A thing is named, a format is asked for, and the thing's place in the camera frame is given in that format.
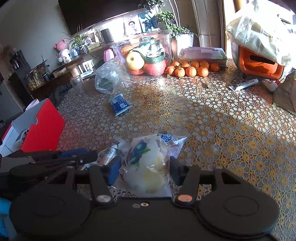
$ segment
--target stuffed toy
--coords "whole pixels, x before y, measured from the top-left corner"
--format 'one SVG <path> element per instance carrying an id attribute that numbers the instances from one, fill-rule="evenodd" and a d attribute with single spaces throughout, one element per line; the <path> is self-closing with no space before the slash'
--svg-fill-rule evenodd
<path id="1" fill-rule="evenodd" d="M 62 57 L 64 61 L 67 61 L 70 59 L 70 56 L 69 56 L 70 52 L 68 49 L 66 49 L 66 41 L 64 39 L 62 39 L 59 43 L 55 44 L 54 48 L 59 51 L 59 57 Z"/>

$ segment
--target mug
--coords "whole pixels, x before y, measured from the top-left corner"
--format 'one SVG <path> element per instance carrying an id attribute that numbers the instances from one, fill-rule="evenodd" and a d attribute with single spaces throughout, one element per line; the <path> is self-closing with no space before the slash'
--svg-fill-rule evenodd
<path id="1" fill-rule="evenodd" d="M 57 61 L 58 61 L 59 63 L 62 63 L 62 62 L 63 62 L 63 58 L 62 58 L 62 57 L 59 57 L 59 58 L 57 58 Z"/>

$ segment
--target photograph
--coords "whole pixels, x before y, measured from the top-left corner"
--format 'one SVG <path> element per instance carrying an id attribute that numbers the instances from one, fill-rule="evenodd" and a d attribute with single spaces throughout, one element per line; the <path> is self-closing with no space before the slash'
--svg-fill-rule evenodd
<path id="1" fill-rule="evenodd" d="M 95 34 L 94 33 L 91 33 L 91 34 L 88 34 L 85 39 L 84 39 L 84 44 L 86 46 L 89 46 L 89 45 L 92 45 L 96 42 L 96 38 L 95 38 Z"/>
<path id="2" fill-rule="evenodd" d="M 152 31 L 153 29 L 158 28 L 154 13 L 144 11 L 139 13 L 138 16 L 144 32 Z"/>
<path id="3" fill-rule="evenodd" d="M 124 27 L 128 36 L 142 32 L 138 16 L 125 20 Z"/>

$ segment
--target orange appliance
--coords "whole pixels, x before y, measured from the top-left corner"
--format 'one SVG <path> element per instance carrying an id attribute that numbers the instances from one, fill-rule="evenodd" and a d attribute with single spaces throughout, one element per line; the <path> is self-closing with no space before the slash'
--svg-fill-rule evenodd
<path id="1" fill-rule="evenodd" d="M 278 80 L 284 72 L 279 65 L 251 50 L 231 42 L 232 57 L 235 65 L 244 75 L 253 75 L 265 79 Z"/>

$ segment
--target floral patterned tablecloth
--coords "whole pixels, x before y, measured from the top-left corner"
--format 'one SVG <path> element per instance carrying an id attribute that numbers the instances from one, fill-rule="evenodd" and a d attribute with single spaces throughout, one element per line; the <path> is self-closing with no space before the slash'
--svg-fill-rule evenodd
<path id="1" fill-rule="evenodd" d="M 114 135 L 131 141 L 138 133 L 186 129 L 192 136 L 179 160 L 205 170 L 224 166 L 273 197 L 281 209 L 273 235 L 292 241 L 296 236 L 295 117 L 272 105 L 272 95 L 261 84 L 232 92 L 229 85 L 245 80 L 232 60 L 227 66 L 207 77 L 132 76 L 130 88 L 112 95 L 123 93 L 133 105 L 117 117 L 110 95 L 93 87 L 87 96 L 79 97 L 71 89 L 58 108 L 66 120 L 59 150 L 102 150 Z M 89 193 L 89 187 L 80 191 Z M 128 195 L 115 188 L 111 191 L 115 196 Z M 199 197 L 208 192 L 209 185 L 200 186 Z"/>

